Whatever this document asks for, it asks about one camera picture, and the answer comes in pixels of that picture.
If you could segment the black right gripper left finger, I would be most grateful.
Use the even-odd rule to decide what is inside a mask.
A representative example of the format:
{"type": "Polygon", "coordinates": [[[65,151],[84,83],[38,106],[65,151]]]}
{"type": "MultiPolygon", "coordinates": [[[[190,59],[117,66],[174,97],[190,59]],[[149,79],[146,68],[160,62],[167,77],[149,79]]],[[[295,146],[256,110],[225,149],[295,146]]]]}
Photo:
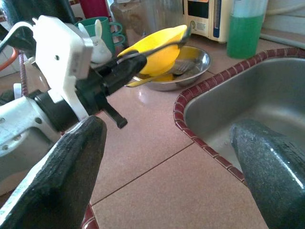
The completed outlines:
{"type": "Polygon", "coordinates": [[[79,229],[99,173],[107,126],[90,116],[67,132],[0,210],[3,229],[79,229]]]}

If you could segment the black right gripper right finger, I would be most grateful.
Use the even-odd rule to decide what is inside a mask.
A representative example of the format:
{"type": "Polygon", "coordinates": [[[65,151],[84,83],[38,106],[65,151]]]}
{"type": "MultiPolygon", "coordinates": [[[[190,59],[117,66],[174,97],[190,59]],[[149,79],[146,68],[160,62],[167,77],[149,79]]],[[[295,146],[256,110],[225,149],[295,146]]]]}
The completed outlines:
{"type": "Polygon", "coordinates": [[[233,123],[230,140],[268,228],[303,229],[304,150],[287,136],[251,119],[233,123]]]}

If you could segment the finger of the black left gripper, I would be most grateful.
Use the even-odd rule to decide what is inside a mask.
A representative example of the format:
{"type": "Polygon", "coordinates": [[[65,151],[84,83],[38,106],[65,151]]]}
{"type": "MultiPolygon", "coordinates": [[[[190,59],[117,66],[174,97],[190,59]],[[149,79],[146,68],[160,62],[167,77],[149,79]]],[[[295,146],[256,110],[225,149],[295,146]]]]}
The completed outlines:
{"type": "Polygon", "coordinates": [[[157,59],[161,54],[165,54],[173,59],[178,55],[181,47],[186,44],[190,33],[190,29],[186,25],[162,29],[142,38],[119,53],[117,57],[124,59],[143,55],[148,59],[157,59]]]}
{"type": "Polygon", "coordinates": [[[132,53],[119,59],[108,75],[104,76],[105,93],[114,93],[124,87],[147,64],[147,58],[139,53],[132,53]]]}

